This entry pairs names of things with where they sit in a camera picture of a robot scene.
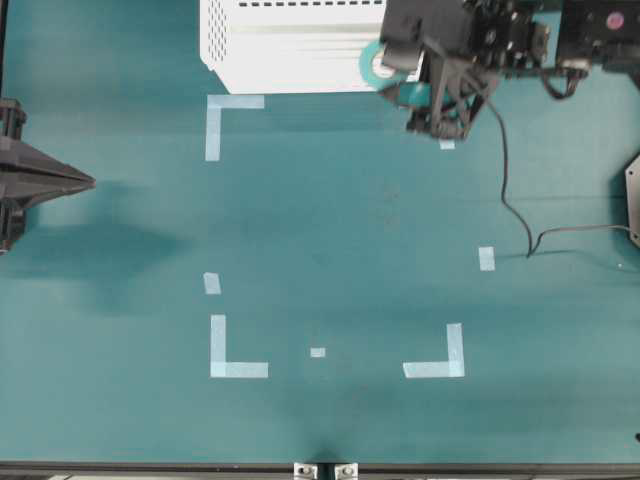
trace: teal table surface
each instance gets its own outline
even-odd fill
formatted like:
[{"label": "teal table surface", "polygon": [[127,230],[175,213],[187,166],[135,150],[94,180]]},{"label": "teal table surface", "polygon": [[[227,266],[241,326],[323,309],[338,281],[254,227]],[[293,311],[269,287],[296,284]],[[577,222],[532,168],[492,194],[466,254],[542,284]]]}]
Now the teal table surface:
[{"label": "teal table surface", "polygon": [[[206,162],[226,91],[195,0],[13,1],[5,83],[24,140],[98,184],[0,259],[0,460],[640,462],[640,251],[590,232],[525,259],[490,112],[445,151],[373,93],[267,96],[223,112]],[[626,223],[628,78],[495,104],[536,231]],[[267,379],[210,378],[211,315]],[[465,376],[405,378],[457,323]]]}]

